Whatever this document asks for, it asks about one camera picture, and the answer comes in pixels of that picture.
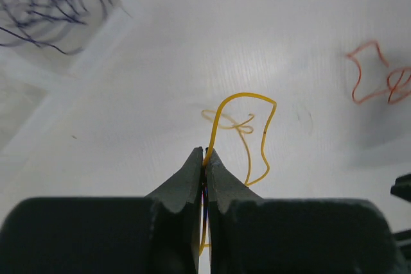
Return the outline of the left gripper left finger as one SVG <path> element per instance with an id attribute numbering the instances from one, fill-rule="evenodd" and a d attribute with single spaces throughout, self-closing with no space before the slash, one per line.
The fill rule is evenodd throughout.
<path id="1" fill-rule="evenodd" d="M 1 226 L 2 273 L 196 273 L 203 150 L 144 197 L 36 197 Z"/>

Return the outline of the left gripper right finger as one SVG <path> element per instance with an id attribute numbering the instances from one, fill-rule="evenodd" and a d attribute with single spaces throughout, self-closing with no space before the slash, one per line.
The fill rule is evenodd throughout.
<path id="1" fill-rule="evenodd" d="M 264 199 L 217 153 L 206 165 L 212 273 L 406 273 L 381 211 L 361 199 Z"/>

